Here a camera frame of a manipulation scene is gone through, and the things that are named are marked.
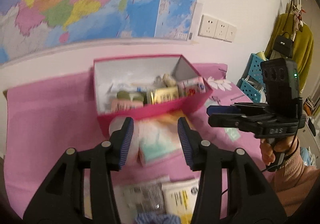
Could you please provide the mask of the pink sweater right forearm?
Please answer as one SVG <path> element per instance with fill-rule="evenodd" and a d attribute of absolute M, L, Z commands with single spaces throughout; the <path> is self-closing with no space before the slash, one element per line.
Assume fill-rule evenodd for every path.
<path fill-rule="evenodd" d="M 318 177 L 319 169 L 304 164 L 300 155 L 300 144 L 297 142 L 295 151 L 275 172 L 271 181 L 287 216 L 293 215 L 300 207 Z"/>

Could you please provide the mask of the person right hand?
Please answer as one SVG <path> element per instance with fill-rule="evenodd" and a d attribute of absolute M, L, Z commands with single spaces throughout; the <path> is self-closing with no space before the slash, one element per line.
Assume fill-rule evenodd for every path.
<path fill-rule="evenodd" d="M 284 153 L 291 156 L 298 147 L 298 138 L 294 136 L 286 137 L 275 145 L 270 145 L 266 139 L 260 140 L 260 151 L 264 164 L 269 166 L 276 160 L 276 153 Z"/>

